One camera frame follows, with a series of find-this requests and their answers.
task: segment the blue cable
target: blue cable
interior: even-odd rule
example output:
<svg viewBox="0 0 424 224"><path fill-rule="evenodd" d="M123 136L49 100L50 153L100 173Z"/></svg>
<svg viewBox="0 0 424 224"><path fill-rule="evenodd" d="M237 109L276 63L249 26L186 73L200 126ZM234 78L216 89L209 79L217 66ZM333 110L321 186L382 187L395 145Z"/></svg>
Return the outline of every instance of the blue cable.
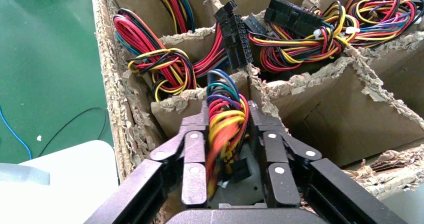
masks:
<svg viewBox="0 0 424 224"><path fill-rule="evenodd" d="M27 144L25 144L25 142L19 138L18 135L16 135L16 133L12 130L12 128L9 126L8 122L6 121L5 117L3 116L3 112L2 112L2 107L0 106L0 116L1 119L3 120L4 124L6 125L6 127L9 129L9 131L14 135L14 137L25 147L25 149L28 151L28 155L29 155L29 159L31 160L33 158L33 155L31 155L31 150L30 148L27 146Z"/></svg>

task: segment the white cable tie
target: white cable tie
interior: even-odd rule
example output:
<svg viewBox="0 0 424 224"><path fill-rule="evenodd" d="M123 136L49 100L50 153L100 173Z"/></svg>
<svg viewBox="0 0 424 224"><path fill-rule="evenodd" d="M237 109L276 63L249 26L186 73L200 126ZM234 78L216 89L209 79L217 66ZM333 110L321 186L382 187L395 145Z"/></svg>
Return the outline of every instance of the white cable tie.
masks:
<svg viewBox="0 0 424 224"><path fill-rule="evenodd" d="M315 36L315 40L318 40L320 38L320 35L322 34L321 29L316 29L313 31L313 35Z"/></svg>
<svg viewBox="0 0 424 224"><path fill-rule="evenodd" d="M361 29L356 28L354 26L346 27L346 34L359 33L359 32L361 32Z"/></svg>
<svg viewBox="0 0 424 224"><path fill-rule="evenodd" d="M415 22L414 22L414 24L420 24L421 23L421 20L422 20L422 18L420 17L420 18L418 18L418 20L416 20Z"/></svg>

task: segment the blue wire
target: blue wire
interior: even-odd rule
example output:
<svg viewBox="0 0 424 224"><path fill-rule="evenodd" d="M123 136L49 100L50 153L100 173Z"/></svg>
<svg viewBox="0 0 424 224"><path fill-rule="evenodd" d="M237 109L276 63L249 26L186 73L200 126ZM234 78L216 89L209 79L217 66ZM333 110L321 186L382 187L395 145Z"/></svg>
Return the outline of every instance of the blue wire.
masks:
<svg viewBox="0 0 424 224"><path fill-rule="evenodd" d="M140 52L138 52L137 50L135 50L134 48L132 48L128 43L125 42L124 39L122 39L122 36L116 32L116 37L118 38L118 41L128 50L130 51L132 54L136 55L136 56L140 56Z"/></svg>
<svg viewBox="0 0 424 224"><path fill-rule="evenodd" d="M188 19L190 19L190 23L191 23L191 30L193 32L195 32L195 19L193 17L193 11L192 11L192 6L190 6L190 3L188 0L181 0L182 5L184 6L186 12L187 12L187 16Z"/></svg>
<svg viewBox="0 0 424 224"><path fill-rule="evenodd" d="M229 82L231 83L231 85L234 87L235 92L237 93L237 96L239 96L239 90L237 89L236 84L234 83L233 79L231 79L231 77L225 73L225 71L221 70L221 69L215 69L214 71L221 73L222 75L224 75L226 78L228 78Z"/></svg>
<svg viewBox="0 0 424 224"><path fill-rule="evenodd" d="M5 117L3 116L3 112L2 112L2 107L0 106L0 116L1 119L3 120L4 124L6 125L6 127L9 129L9 131L14 135L14 137L25 147L25 149L28 151L28 155L29 155L29 159L31 160L33 158L33 155L31 155L31 150L30 148L27 146L27 144L25 144L25 142L19 138L18 135L16 135L16 133L12 130L12 128L9 126L8 122L6 121Z"/></svg>

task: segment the gray surface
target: gray surface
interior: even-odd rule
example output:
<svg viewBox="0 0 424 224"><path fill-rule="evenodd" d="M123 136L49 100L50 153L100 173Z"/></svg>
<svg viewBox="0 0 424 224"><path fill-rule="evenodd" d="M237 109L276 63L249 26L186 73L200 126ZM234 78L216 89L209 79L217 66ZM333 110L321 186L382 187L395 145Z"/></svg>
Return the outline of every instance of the gray surface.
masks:
<svg viewBox="0 0 424 224"><path fill-rule="evenodd" d="M409 224L424 224L424 185L382 200L394 213Z"/></svg>
<svg viewBox="0 0 424 224"><path fill-rule="evenodd" d="M252 205L264 198L259 166L247 144L243 145L240 152L240 159L244 158L247 158L251 176L238 183L230 182L226 188L218 187L215 196L209 203L212 209L217 209L220 203L232 206Z"/></svg>
<svg viewBox="0 0 424 224"><path fill-rule="evenodd" d="M31 166L0 163L0 182L50 185L50 173Z"/></svg>

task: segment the green wire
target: green wire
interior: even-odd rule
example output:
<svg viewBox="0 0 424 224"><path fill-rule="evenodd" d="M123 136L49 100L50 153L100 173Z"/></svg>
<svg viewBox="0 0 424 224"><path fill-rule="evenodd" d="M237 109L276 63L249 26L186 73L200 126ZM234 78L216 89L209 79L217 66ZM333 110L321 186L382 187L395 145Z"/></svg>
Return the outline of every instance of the green wire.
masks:
<svg viewBox="0 0 424 224"><path fill-rule="evenodd" d="M212 87L221 87L221 88L224 88L225 90L227 90L231 95L232 95L232 97L235 99L235 100L237 100L238 98L237 98L237 94L231 89L231 88L229 88L228 86L226 86L226 85L224 85L224 84L222 84L222 83L216 83L216 82L214 82L214 83L211 83L211 84L209 84L208 86L207 86L207 88L206 88L206 94L208 95L208 96L210 96L211 95L211 88Z"/></svg>

